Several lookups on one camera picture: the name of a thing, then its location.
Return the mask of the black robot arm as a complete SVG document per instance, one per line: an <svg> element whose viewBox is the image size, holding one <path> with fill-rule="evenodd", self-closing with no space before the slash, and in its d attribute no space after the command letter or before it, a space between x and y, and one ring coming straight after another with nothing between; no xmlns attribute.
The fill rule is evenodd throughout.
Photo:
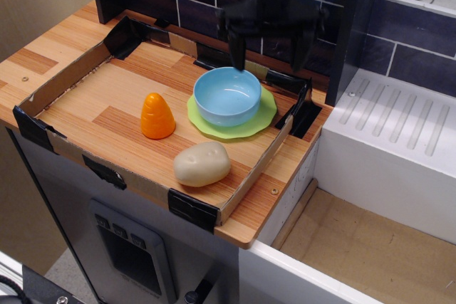
<svg viewBox="0 0 456 304"><path fill-rule="evenodd" d="M290 66L301 70L312 46L324 32L328 12L304 0L243 0L217 11L219 39L229 44L234 68L244 70L247 38L287 38Z"/></svg>

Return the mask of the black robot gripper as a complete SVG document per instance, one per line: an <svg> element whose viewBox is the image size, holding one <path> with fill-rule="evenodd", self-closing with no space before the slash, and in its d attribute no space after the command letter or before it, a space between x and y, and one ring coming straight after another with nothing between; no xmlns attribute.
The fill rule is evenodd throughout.
<svg viewBox="0 0 456 304"><path fill-rule="evenodd" d="M304 68L328 10L312 0L241 0L217 10L217 37L229 41L232 66L245 69L245 38L288 38L290 66Z"/></svg>

